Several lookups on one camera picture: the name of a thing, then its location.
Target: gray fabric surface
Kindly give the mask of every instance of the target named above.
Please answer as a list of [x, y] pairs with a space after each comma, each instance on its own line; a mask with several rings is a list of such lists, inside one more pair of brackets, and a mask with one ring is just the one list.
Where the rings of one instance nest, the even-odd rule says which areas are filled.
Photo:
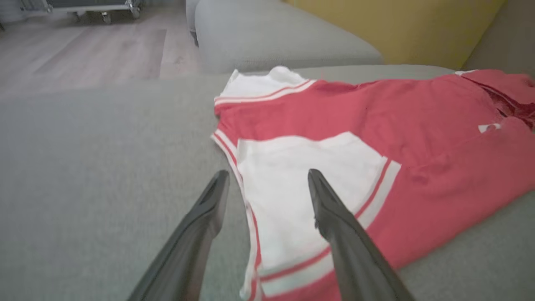
[[[358, 83], [451, 70], [345, 66], [299, 70]], [[213, 173], [213, 97], [229, 75], [0, 100], [0, 299], [124, 300]], [[535, 195], [401, 271], [419, 300], [534, 295]], [[239, 300], [249, 253], [231, 177], [202, 300]]]
[[203, 0], [195, 28], [210, 73], [383, 62], [359, 37], [280, 1]]
[[186, 23], [190, 32], [195, 32], [195, 8], [200, 0], [186, 0]]

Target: gray upholstery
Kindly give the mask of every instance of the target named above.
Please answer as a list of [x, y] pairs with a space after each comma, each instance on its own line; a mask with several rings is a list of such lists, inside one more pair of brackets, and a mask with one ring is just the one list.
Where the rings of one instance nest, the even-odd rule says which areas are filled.
[[200, 0], [186, 0], [186, 23], [190, 32], [195, 32], [195, 8]]
[[[352, 83], [426, 79], [428, 66], [299, 70]], [[228, 74], [0, 99], [0, 299], [125, 300], [210, 177]], [[535, 296], [535, 194], [401, 270], [421, 301]], [[239, 300], [248, 228], [234, 177], [202, 300]]]
[[211, 73], [383, 61], [359, 37], [276, 0], [202, 0], [195, 28], [203, 68]]

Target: metal cart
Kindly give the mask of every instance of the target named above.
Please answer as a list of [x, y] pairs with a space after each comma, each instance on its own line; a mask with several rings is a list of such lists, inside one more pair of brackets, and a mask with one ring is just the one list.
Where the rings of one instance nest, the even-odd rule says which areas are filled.
[[140, 16], [141, 0], [41, 0], [49, 13], [72, 12], [79, 18], [79, 11], [96, 11], [102, 14], [106, 24], [111, 24], [109, 11], [130, 10], [134, 19]]

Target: wooden floor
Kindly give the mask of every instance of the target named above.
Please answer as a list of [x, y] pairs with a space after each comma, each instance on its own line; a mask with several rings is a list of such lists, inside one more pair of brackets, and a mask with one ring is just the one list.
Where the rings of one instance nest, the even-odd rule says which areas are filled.
[[198, 73], [198, 48], [181, 6], [147, 8], [132, 20], [100, 15], [32, 17], [0, 33], [0, 97], [110, 86]]

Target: red fabric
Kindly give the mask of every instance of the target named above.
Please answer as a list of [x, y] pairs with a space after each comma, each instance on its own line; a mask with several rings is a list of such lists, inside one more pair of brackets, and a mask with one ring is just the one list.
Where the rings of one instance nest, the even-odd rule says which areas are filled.
[[[535, 136], [519, 119], [504, 118], [496, 109], [496, 103], [505, 110], [533, 99], [533, 90], [522, 87], [498, 87], [507, 95], [505, 103], [475, 80], [454, 74], [356, 86], [318, 81], [275, 100], [222, 104], [216, 113], [218, 128], [235, 145], [239, 138], [322, 140], [350, 131], [402, 164], [367, 228], [385, 258], [400, 268], [535, 189]], [[493, 123], [501, 128], [479, 132], [479, 125]], [[331, 273], [263, 299], [340, 300], [340, 295]]]
[[486, 89], [505, 116], [518, 117], [535, 129], [535, 82], [529, 76], [500, 70], [476, 70], [462, 76]]

